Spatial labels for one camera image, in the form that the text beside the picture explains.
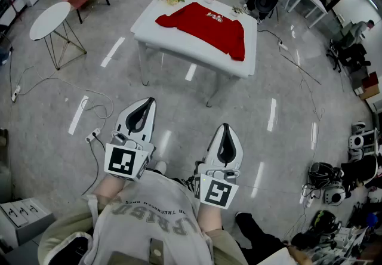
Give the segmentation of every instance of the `white t-shirt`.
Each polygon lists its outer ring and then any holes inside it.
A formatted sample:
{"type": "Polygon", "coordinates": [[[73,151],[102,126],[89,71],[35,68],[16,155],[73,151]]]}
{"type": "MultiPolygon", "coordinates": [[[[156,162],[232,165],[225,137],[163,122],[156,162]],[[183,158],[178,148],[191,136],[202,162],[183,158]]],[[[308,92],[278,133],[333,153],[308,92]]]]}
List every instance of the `white t-shirt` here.
{"type": "Polygon", "coordinates": [[[156,239],[164,243],[164,264],[212,265],[212,241],[201,232],[197,213],[198,201],[190,191],[145,171],[100,214],[86,263],[105,265],[115,251],[149,261],[150,240],[156,239]]]}
{"type": "Polygon", "coordinates": [[[288,249],[282,248],[258,265],[296,265],[296,262],[289,254],[288,249]]]}

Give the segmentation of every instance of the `electronic equipment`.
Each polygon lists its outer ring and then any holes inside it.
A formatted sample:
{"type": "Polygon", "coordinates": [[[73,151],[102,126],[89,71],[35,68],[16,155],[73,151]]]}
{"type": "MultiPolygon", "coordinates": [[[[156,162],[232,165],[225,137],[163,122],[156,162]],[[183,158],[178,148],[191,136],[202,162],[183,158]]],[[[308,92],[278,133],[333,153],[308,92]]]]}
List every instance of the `electronic equipment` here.
{"type": "Polygon", "coordinates": [[[194,194],[203,204],[228,209],[238,186],[244,157],[238,136],[228,124],[215,132],[204,158],[196,162],[194,194]]]}
{"type": "Polygon", "coordinates": [[[363,136],[356,134],[349,137],[349,149],[360,149],[363,146],[363,136]]]}
{"type": "Polygon", "coordinates": [[[105,172],[126,180],[141,178],[156,149],[150,143],[155,112],[156,101],[150,97],[133,103],[119,114],[112,142],[106,144],[105,172]]]}

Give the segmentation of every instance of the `hand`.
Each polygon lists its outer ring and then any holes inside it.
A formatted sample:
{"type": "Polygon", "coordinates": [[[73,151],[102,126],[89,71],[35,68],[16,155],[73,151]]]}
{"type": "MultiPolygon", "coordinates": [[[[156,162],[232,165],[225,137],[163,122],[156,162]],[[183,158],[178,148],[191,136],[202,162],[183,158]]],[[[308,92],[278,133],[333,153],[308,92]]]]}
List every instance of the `hand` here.
{"type": "Polygon", "coordinates": [[[356,187],[363,187],[364,183],[363,181],[359,181],[358,179],[356,180],[356,187]]]}

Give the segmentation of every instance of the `shoe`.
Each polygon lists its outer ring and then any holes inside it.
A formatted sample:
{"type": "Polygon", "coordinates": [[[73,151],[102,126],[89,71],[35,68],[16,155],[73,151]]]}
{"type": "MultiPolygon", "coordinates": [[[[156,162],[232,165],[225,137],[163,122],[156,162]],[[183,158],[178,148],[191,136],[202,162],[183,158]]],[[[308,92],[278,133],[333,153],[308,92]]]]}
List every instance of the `shoe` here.
{"type": "Polygon", "coordinates": [[[164,161],[158,161],[158,163],[154,167],[154,171],[160,172],[162,175],[166,173],[167,163],[164,161]]]}
{"type": "Polygon", "coordinates": [[[251,14],[251,11],[248,9],[248,6],[246,4],[243,5],[243,8],[246,14],[251,14]]]}
{"type": "Polygon", "coordinates": [[[10,51],[10,54],[8,55],[8,58],[3,60],[1,64],[5,65],[8,62],[8,60],[11,58],[11,55],[12,55],[12,52],[10,51]]]}

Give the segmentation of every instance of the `power strip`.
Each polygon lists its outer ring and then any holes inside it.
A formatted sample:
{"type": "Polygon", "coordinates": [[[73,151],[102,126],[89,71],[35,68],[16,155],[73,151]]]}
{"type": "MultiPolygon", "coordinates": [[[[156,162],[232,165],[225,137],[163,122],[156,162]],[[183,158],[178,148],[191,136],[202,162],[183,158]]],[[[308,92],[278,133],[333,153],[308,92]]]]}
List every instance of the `power strip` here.
{"type": "Polygon", "coordinates": [[[288,47],[287,47],[286,45],[282,44],[281,41],[279,41],[279,46],[280,46],[281,48],[283,48],[285,51],[288,51],[288,47]]]}
{"type": "Polygon", "coordinates": [[[101,130],[99,128],[93,130],[93,132],[85,138],[86,143],[92,142],[100,133],[101,130]]]}
{"type": "Polygon", "coordinates": [[[13,92],[12,94],[12,101],[15,103],[16,102],[16,98],[17,96],[20,94],[20,91],[21,91],[21,87],[18,85],[16,87],[16,90],[13,92]]]}

